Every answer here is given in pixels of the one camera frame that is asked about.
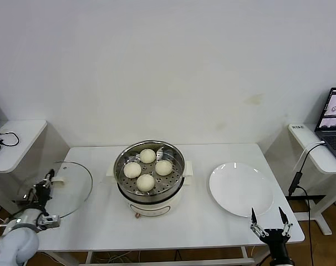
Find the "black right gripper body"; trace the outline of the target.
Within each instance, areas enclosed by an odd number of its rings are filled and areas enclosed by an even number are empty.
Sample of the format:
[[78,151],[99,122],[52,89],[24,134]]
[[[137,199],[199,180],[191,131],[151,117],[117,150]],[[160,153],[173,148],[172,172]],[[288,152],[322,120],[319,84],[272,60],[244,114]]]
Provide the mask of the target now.
[[289,258],[286,243],[290,236],[283,229],[265,229],[266,236],[263,242],[268,245],[272,258]]

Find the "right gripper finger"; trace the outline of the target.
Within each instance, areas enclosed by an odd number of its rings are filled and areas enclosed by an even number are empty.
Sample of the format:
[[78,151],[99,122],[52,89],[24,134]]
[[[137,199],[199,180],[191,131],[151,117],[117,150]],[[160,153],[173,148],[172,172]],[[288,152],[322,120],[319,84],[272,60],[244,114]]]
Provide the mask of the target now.
[[266,236],[268,236],[268,233],[264,230],[264,228],[262,228],[258,224],[257,217],[256,217],[256,214],[255,214],[253,208],[251,208],[251,225],[250,225],[250,229],[253,231],[253,233],[257,237],[266,237]]
[[289,223],[289,220],[287,218],[287,215],[283,212],[283,210],[281,209],[281,207],[278,207],[279,210],[279,214],[281,216],[281,220],[283,223],[283,231],[282,231],[282,236],[290,236],[290,230],[291,227],[293,226],[292,223]]

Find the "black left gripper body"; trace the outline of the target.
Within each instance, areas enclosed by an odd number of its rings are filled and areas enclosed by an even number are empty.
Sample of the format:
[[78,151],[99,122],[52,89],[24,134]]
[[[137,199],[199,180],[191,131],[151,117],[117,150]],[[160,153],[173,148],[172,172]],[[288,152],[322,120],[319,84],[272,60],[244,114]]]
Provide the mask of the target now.
[[52,182],[50,182],[50,186],[43,186],[43,184],[44,181],[42,180],[33,186],[32,202],[45,207],[47,202],[52,199],[50,195]]

